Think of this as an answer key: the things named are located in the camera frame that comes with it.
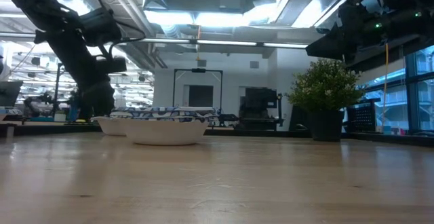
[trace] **glass window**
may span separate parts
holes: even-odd
[[[418,83],[419,124],[421,130],[434,130],[434,79]]]
[[[406,69],[402,68],[398,71],[394,71],[394,72],[389,73],[387,75],[387,82],[404,80],[405,78],[406,78]],[[386,81],[385,75],[383,75],[382,77],[373,79],[372,81],[369,81],[366,84],[368,86],[377,86],[377,85],[384,84],[384,81]]]
[[[418,75],[434,71],[434,46],[416,52]]]
[[[375,102],[375,114],[377,126],[382,125],[384,90],[366,93],[367,99],[379,98]],[[384,105],[384,125],[392,128],[408,130],[407,89],[406,86],[387,88],[386,105]]]

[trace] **white bowl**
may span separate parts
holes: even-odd
[[[205,133],[209,122],[175,122],[139,119],[118,119],[127,138],[143,145],[192,145]]]
[[[109,136],[125,136],[123,131],[123,126],[121,126],[118,119],[113,119],[109,117],[95,117],[92,120],[98,121],[101,126],[102,131]]]

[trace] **wooden table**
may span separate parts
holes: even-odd
[[[363,141],[101,133],[0,145],[0,223],[434,223],[434,151]]]

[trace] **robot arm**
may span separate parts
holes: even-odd
[[[114,89],[108,74],[126,71],[125,60],[111,57],[104,48],[105,43],[119,43],[122,38],[113,12],[100,8],[79,16],[57,0],[12,1],[40,30],[36,31],[35,43],[49,43],[95,114],[109,114],[114,107]],[[87,46],[99,47],[105,60],[97,61]]]

